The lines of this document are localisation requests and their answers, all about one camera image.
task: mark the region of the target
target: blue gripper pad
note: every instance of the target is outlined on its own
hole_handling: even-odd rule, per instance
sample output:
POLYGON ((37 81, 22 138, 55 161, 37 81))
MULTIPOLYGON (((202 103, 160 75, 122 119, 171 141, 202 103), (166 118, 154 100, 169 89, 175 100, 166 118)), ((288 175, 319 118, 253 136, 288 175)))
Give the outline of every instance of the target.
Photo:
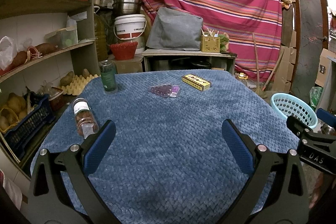
POLYGON ((336 117, 330 112, 319 108, 316 112, 316 116, 317 118, 325 122, 328 126, 331 126, 333 128, 336 127, 336 117))
POLYGON ((104 130, 101 132, 94 144, 90 147, 84 156, 83 173, 86 176, 96 172, 101 160, 105 156, 105 153, 110 147, 115 136, 116 125, 111 121, 104 128, 104 130))
POLYGON ((251 177, 254 173, 253 156, 228 121, 222 124, 222 135, 240 170, 251 177))

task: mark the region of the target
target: blue textured blanket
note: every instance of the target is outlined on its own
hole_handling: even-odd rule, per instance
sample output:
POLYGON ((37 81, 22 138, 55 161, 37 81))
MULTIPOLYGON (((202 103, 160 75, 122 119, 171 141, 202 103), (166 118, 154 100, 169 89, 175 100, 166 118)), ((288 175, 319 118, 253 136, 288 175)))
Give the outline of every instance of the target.
MULTIPOLYGON (((117 81, 114 95, 106 95, 97 78, 80 97, 89 101, 100 126, 107 119, 117 126, 112 145, 89 178, 123 224, 208 224, 220 218, 247 180, 222 137, 227 118, 271 151, 297 147, 285 120, 225 71, 132 73, 117 75, 117 81), (212 87, 201 92, 183 83, 188 73, 211 81, 212 87), (147 91, 162 84, 180 85, 179 96, 161 98, 147 91)), ((63 151, 82 141, 69 106, 41 148, 63 151)), ((83 212, 69 178, 63 178, 75 208, 83 212)), ((255 210, 266 200, 271 181, 255 210)))

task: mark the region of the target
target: wooden door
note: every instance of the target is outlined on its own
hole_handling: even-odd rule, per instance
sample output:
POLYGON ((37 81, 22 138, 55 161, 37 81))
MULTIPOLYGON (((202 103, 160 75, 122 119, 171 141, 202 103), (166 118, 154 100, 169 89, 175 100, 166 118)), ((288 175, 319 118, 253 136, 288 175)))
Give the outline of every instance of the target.
POLYGON ((327 0, 296 0, 296 62, 291 93, 309 103, 315 86, 320 54, 328 48, 329 24, 327 0))

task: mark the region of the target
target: light blue basket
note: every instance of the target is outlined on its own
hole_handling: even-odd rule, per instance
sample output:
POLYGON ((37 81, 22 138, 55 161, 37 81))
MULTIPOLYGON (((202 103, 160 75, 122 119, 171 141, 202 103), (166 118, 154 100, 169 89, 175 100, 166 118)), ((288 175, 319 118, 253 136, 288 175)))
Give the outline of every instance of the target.
POLYGON ((287 93, 275 93, 271 98, 271 105, 275 112, 285 120, 292 115, 311 129, 317 126, 315 112, 309 105, 295 96, 287 93))

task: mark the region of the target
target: green plastic bag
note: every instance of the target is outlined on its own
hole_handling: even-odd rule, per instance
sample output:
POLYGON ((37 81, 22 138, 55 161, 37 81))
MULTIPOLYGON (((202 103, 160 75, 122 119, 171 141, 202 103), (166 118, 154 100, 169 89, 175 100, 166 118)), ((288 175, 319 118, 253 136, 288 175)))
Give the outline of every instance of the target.
POLYGON ((310 106, 315 111, 320 97, 322 95, 323 88, 320 86, 314 86, 311 88, 309 94, 310 94, 310 106))

